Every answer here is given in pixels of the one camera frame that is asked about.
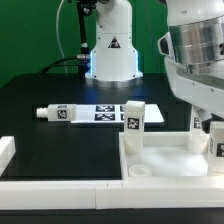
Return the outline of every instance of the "white block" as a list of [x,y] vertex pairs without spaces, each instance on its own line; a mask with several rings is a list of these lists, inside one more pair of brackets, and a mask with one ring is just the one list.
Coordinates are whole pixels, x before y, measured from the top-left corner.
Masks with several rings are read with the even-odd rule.
[[125,151],[139,154],[143,150],[145,102],[128,101],[124,116]]
[[0,139],[0,176],[15,154],[14,137],[2,137]]

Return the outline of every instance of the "green background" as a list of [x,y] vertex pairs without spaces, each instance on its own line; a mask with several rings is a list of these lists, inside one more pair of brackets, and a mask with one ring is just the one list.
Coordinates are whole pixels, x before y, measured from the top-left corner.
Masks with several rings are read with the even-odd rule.
[[[12,77],[37,73],[61,58],[55,21],[61,0],[0,1],[0,86]],[[156,0],[130,0],[133,6],[133,45],[139,51],[139,69],[144,73],[164,72],[157,40],[167,31],[167,9]],[[149,20],[153,32],[150,37]],[[90,48],[95,45],[95,15],[86,18]],[[60,17],[60,37],[65,56],[79,52],[79,28],[75,0],[65,3]],[[63,72],[62,69],[52,72]]]

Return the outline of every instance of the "black cable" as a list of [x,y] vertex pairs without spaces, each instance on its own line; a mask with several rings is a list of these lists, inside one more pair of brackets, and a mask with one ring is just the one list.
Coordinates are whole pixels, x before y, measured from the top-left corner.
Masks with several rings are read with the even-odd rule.
[[80,67],[80,66],[86,66],[86,64],[77,64],[77,65],[58,65],[58,64],[56,64],[56,65],[49,65],[49,66],[47,66],[47,67],[45,67],[45,68],[43,68],[43,69],[41,69],[39,72],[38,72],[38,74],[42,74],[42,75],[44,75],[44,74],[46,74],[50,69],[52,69],[52,68],[55,68],[55,67],[65,67],[65,66],[68,66],[68,67]]
[[72,60],[76,60],[76,59],[77,59],[76,56],[66,57],[66,58],[62,58],[60,60],[57,60],[57,61],[51,63],[50,65],[57,65],[57,64],[60,64],[62,62],[65,62],[65,61],[72,61]]
[[60,64],[60,63],[62,63],[62,62],[72,61],[72,60],[76,60],[76,59],[77,59],[76,56],[71,56],[71,57],[62,58],[62,59],[60,59],[60,60],[57,60],[57,61],[51,63],[50,65],[48,65],[48,66],[46,66],[46,67],[44,67],[44,68],[42,68],[38,73],[40,74],[40,73],[42,73],[42,71],[45,71],[45,69],[47,69],[47,68],[51,68],[52,66],[58,65],[58,64]]

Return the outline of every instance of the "cable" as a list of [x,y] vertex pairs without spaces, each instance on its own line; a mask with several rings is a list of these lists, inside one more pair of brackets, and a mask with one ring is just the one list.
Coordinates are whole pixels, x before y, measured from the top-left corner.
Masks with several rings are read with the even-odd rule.
[[45,75],[50,69],[52,68],[55,68],[55,67],[64,67],[64,66],[67,66],[67,67],[78,67],[78,66],[86,66],[86,64],[76,64],[76,65],[49,65],[43,69],[41,69],[38,73],[39,74],[42,74],[42,75]]
[[159,72],[159,61],[158,61],[158,56],[157,56],[157,50],[155,48],[155,46],[157,46],[157,44],[155,43],[155,40],[154,40],[154,37],[153,37],[154,32],[153,32],[152,25],[151,25],[151,20],[150,20],[150,17],[149,17],[149,7],[148,7],[148,4],[147,4],[147,0],[144,0],[144,3],[145,3],[146,19],[148,21],[148,28],[149,28],[149,34],[150,34],[152,49],[153,49],[154,55],[155,55],[154,59],[155,59],[155,62],[156,62],[157,72]]
[[61,0],[61,3],[59,5],[59,7],[58,7],[57,16],[56,16],[56,36],[57,36],[58,47],[60,49],[60,53],[61,53],[62,58],[64,58],[65,55],[64,55],[64,51],[63,51],[63,48],[62,48],[62,45],[61,45],[61,40],[60,40],[59,21],[60,21],[61,9],[62,9],[65,1],[66,0]]
[[77,59],[76,56],[66,57],[66,58],[62,58],[60,60],[57,60],[57,61],[51,63],[50,65],[57,65],[57,64],[60,64],[62,62],[72,61],[72,60],[76,60],[76,59]]

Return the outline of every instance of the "black tabletop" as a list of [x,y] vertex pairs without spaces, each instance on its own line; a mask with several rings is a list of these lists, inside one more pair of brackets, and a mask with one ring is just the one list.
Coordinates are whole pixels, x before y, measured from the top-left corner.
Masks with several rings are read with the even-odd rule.
[[15,136],[16,155],[0,181],[119,180],[118,133],[123,125],[70,125],[35,118],[48,104],[158,104],[165,122],[145,131],[188,130],[190,105],[176,99],[165,75],[145,75],[139,86],[88,86],[77,75],[20,75],[0,89],[0,135]]
[[[191,106],[173,96],[165,74],[124,89],[87,86],[77,75],[25,74],[0,89],[0,135],[15,136],[16,155],[0,181],[121,179],[118,126],[75,126],[37,120],[40,105],[158,104],[165,122],[145,131],[187,131]],[[0,211],[0,223],[222,223],[223,208]]]

